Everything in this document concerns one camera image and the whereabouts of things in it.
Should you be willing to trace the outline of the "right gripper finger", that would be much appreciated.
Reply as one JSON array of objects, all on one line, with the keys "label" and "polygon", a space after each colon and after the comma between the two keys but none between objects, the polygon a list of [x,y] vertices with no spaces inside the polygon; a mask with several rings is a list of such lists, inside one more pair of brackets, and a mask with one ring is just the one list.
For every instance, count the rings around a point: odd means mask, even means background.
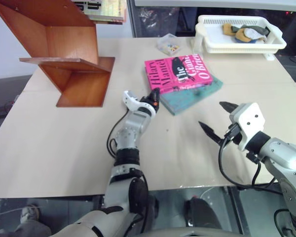
[{"label": "right gripper finger", "polygon": [[199,121],[198,122],[199,125],[201,126],[201,128],[203,129],[203,131],[205,132],[205,134],[210,138],[212,139],[215,143],[217,143],[218,145],[221,145],[222,142],[223,142],[223,139],[220,138],[215,132],[214,130],[208,126],[207,124]]},{"label": "right gripper finger", "polygon": [[227,102],[227,101],[221,101],[221,102],[219,102],[219,104],[229,114],[231,114],[237,108],[237,104],[230,103],[230,102]]}]

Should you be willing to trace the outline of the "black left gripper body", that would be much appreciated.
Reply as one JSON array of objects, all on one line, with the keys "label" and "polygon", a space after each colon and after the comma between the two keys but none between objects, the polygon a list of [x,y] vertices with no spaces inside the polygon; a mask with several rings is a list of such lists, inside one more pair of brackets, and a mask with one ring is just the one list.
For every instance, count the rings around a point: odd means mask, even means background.
[{"label": "black left gripper body", "polygon": [[140,102],[147,103],[151,105],[154,111],[157,113],[159,110],[159,98],[153,96],[146,96],[140,99]]}]

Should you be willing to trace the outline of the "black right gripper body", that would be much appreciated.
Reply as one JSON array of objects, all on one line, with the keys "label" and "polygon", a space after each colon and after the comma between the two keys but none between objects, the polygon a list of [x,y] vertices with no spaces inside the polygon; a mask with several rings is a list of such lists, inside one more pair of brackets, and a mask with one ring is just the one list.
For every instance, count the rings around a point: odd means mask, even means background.
[{"label": "black right gripper body", "polygon": [[234,144],[238,145],[242,139],[240,125],[237,123],[231,124],[228,127],[228,130],[227,130],[226,134],[224,135],[224,138],[222,138],[218,144],[222,145],[223,141],[225,139],[227,140],[226,144],[228,144],[230,141],[232,141]]}]

